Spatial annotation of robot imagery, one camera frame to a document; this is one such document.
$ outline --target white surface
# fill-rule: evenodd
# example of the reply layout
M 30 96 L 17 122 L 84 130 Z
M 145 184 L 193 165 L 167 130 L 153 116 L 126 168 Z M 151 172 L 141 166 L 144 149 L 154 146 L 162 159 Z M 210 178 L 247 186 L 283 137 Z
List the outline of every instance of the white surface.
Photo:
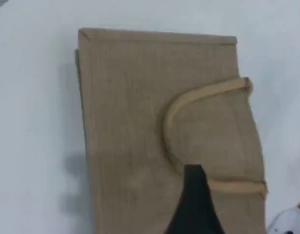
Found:
M 236 35 L 255 85 L 267 222 L 300 200 L 300 0 L 10 0 L 0 8 L 0 233 L 92 233 L 80 27 Z
M 298 207 L 284 210 L 277 215 L 268 227 L 267 234 L 286 234 L 288 231 L 300 234 L 300 209 Z

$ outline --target beige cord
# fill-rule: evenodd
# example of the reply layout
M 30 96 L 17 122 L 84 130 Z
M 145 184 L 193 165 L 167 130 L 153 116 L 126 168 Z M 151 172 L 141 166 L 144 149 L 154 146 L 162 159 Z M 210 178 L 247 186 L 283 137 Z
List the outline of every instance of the beige cord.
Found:
M 167 109 L 163 120 L 163 138 L 169 151 L 168 157 L 178 172 L 182 172 L 184 165 L 180 159 L 170 153 L 171 137 L 169 130 L 172 127 L 172 121 L 177 112 L 187 104 L 200 100 L 202 98 L 213 96 L 236 89 L 245 88 L 249 93 L 253 90 L 252 82 L 249 78 L 235 78 L 228 81 L 223 81 L 217 84 L 208 85 L 205 87 L 191 90 L 180 95 Z M 260 193 L 265 197 L 268 193 L 265 182 L 253 181 L 217 181 L 213 179 L 208 180 L 209 187 L 212 191 L 233 194 L 251 194 Z

